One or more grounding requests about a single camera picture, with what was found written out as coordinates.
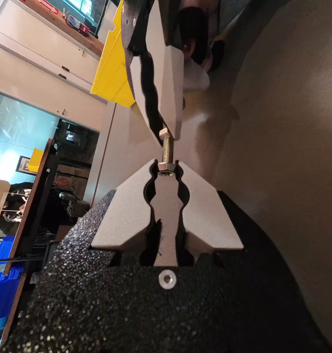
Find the yellow bin with black divider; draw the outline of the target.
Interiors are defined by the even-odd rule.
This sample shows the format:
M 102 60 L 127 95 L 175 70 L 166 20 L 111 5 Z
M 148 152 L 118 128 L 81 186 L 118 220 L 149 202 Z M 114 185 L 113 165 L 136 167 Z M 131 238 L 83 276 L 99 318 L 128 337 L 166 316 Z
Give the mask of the yellow bin with black divider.
M 148 1 L 120 1 L 103 47 L 91 93 L 126 108 L 136 104 L 129 65 L 147 51 Z

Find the black charging dock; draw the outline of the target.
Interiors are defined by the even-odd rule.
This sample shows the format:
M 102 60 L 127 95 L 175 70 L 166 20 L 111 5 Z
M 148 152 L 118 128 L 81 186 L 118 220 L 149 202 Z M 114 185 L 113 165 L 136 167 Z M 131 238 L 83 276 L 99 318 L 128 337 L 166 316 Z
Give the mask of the black charging dock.
M 89 203 L 78 199 L 73 193 L 60 192 L 59 199 L 71 218 L 81 218 L 90 210 Z

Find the white door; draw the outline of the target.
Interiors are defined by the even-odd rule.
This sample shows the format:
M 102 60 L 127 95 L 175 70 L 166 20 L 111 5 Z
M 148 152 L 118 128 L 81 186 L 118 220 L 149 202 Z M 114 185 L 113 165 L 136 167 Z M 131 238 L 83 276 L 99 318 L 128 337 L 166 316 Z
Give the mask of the white door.
M 0 32 L 0 93 L 100 131 L 107 101 L 92 86 Z
M 19 1 L 0 1 L 0 33 L 92 85 L 99 58 Z

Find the wooden table with black legs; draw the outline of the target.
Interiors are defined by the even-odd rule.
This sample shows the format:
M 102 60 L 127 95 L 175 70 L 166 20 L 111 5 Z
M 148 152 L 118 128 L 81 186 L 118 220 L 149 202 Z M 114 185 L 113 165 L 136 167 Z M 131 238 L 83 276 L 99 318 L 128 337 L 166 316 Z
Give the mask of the wooden table with black legs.
M 44 155 L 28 197 L 22 220 L 15 235 L 9 258 L 31 256 L 58 164 L 59 156 L 54 147 L 54 139 L 50 138 L 46 143 Z M 5 265 L 4 276 L 9 274 L 13 264 L 7 263 Z

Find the steel hex nut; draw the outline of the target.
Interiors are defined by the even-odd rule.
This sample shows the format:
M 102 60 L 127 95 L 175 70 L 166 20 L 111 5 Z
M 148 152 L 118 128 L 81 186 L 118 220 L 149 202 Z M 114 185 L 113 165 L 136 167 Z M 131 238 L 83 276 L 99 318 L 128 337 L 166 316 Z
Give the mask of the steel hex nut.
M 176 164 L 169 162 L 158 163 L 158 175 L 163 177 L 173 177 L 176 175 L 175 172 Z

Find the cardboard box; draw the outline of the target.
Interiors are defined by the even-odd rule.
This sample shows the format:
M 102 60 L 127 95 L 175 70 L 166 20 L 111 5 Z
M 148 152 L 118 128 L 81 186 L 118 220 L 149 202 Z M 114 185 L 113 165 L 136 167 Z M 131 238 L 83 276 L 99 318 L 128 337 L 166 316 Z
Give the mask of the cardboard box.
M 54 185 L 59 189 L 69 190 L 82 199 L 89 174 L 89 169 L 59 164 L 54 178 Z

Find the small yellow bin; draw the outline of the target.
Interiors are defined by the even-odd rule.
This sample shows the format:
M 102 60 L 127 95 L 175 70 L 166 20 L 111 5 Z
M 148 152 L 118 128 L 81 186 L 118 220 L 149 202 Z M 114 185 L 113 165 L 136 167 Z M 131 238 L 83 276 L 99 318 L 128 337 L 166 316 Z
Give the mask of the small yellow bin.
M 28 170 L 32 173 L 37 173 L 43 158 L 44 151 L 34 148 L 32 156 L 28 163 Z

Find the black light stand pole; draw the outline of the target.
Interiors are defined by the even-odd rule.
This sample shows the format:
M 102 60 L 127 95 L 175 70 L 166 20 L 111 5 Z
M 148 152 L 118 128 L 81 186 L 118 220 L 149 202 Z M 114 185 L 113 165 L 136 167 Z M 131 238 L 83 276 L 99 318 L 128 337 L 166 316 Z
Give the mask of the black light stand pole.
M 28 257 L 0 258 L 0 263 L 35 262 L 43 260 L 44 256 L 34 255 Z

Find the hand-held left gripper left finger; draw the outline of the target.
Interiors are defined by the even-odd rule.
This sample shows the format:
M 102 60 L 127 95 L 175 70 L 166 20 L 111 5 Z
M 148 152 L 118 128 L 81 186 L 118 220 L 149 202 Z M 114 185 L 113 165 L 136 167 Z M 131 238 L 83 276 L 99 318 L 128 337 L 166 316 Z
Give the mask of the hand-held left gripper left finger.
M 152 159 L 115 189 L 92 249 L 133 255 L 142 266 L 155 264 L 162 231 L 151 205 L 157 174 L 158 161 Z

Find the person's right hand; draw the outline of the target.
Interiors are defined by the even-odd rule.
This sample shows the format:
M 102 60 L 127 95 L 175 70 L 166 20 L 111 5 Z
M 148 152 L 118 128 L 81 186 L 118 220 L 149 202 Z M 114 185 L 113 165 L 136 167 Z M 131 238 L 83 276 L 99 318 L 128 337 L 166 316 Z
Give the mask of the person's right hand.
M 220 66 L 224 42 L 219 34 L 219 0 L 181 1 L 178 13 L 185 60 L 192 59 L 206 72 Z

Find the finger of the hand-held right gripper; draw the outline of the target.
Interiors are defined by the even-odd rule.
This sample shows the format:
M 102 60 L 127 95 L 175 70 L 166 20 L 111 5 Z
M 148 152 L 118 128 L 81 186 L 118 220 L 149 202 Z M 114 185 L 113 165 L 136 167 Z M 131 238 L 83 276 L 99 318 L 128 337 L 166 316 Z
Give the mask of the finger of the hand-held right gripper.
M 163 145 L 159 133 L 164 128 L 164 120 L 159 112 L 158 93 L 154 83 L 154 63 L 149 52 L 134 56 L 129 65 L 130 84 L 142 117 L 156 143 Z
M 167 45 L 162 26 L 161 7 L 154 1 L 149 14 L 146 47 L 154 65 L 154 85 L 158 111 L 175 140 L 180 139 L 183 111 L 184 54 Z

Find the tall blue plastic crate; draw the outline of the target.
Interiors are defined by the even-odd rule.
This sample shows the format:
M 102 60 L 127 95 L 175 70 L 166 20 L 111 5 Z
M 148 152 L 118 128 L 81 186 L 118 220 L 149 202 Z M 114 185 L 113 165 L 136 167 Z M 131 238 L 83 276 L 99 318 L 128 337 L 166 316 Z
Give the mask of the tall blue plastic crate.
M 13 266 L 7 276 L 0 272 L 0 329 L 9 317 L 22 272 L 22 266 Z

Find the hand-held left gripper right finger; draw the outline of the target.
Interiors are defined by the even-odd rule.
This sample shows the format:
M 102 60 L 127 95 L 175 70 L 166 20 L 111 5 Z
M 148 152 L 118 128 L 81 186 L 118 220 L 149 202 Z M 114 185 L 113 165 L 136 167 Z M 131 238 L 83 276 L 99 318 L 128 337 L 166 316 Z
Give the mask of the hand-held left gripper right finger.
M 192 266 L 202 254 L 242 251 L 244 245 L 215 187 L 182 161 L 176 163 L 176 179 L 182 202 L 176 233 L 177 265 Z

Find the steel hex bolt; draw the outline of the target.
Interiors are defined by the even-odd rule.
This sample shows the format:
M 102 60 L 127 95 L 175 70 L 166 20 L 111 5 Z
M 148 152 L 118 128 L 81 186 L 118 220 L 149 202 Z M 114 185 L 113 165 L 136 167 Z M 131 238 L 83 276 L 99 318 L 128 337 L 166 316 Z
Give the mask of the steel hex bolt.
M 167 127 L 160 130 L 159 137 L 163 143 L 162 163 L 173 163 L 174 138 Z

